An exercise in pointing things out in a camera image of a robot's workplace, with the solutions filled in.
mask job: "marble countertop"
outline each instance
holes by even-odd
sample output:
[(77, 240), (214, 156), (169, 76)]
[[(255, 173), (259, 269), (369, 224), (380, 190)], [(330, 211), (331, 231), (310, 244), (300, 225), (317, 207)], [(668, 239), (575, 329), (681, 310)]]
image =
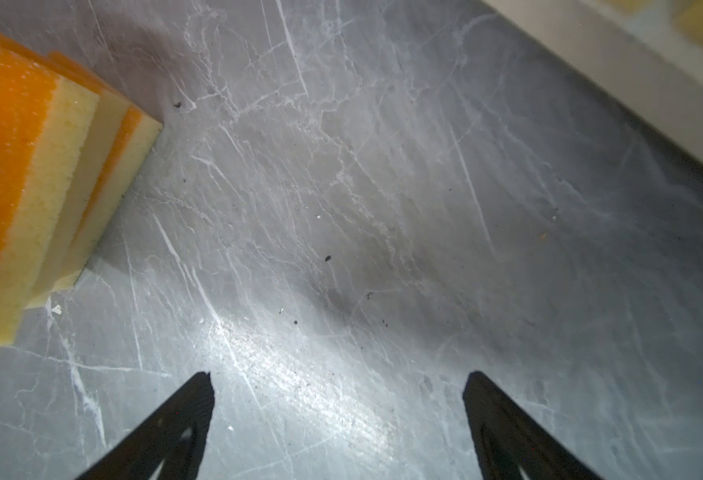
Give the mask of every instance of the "marble countertop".
[(0, 31), (164, 122), (0, 348), (0, 478), (74, 478), (199, 370), (200, 478), (479, 478), (473, 370), (606, 479), (703, 478), (703, 169), (481, 3), (0, 0)]

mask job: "table surface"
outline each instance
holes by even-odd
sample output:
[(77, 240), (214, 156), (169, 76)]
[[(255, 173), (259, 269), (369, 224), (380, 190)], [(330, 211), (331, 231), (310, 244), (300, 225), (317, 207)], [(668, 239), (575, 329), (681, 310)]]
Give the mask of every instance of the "table surface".
[(703, 169), (479, 2), (0, 0), (0, 31), (164, 122), (0, 348), (0, 478), (75, 477), (199, 370), (200, 478), (479, 478), (473, 370), (607, 479), (703, 478)]

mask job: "gray marble surface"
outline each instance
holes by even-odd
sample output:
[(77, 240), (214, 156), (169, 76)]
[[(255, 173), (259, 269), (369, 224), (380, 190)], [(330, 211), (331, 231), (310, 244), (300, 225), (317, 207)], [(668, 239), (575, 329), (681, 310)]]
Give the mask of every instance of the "gray marble surface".
[(0, 478), (73, 478), (198, 370), (201, 478), (479, 478), (472, 370), (607, 479), (703, 478), (703, 171), (479, 2), (0, 0), (0, 31), (164, 121), (0, 348)]

